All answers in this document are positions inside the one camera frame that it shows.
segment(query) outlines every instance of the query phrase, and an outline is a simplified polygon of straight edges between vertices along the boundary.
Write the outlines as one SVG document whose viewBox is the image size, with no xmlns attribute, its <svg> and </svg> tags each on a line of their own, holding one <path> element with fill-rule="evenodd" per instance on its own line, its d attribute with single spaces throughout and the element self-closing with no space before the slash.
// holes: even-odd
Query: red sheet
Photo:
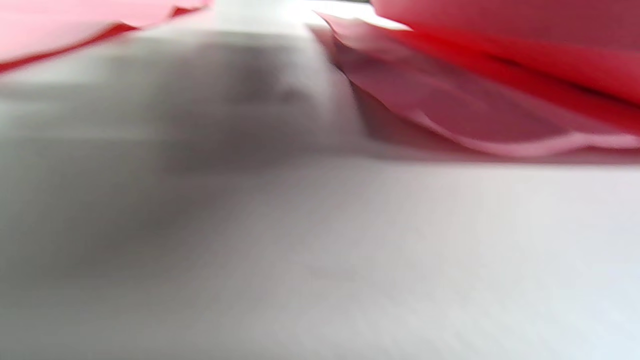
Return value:
<svg viewBox="0 0 640 360">
<path fill-rule="evenodd" d="M 640 104 L 640 2 L 372 0 L 419 33 Z"/>
<path fill-rule="evenodd" d="M 350 80 L 385 106 L 467 147 L 542 156 L 635 148 L 640 110 L 486 53 L 414 31 L 325 15 Z"/>
</svg>

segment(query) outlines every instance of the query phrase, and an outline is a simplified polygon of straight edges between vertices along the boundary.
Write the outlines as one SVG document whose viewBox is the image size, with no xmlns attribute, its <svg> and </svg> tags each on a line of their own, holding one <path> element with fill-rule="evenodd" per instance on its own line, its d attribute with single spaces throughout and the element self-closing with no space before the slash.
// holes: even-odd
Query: gray surface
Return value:
<svg viewBox="0 0 640 360">
<path fill-rule="evenodd" d="M 0 81 L 1 359 L 640 356 L 636 153 L 385 147 L 266 3 Z"/>
</svg>

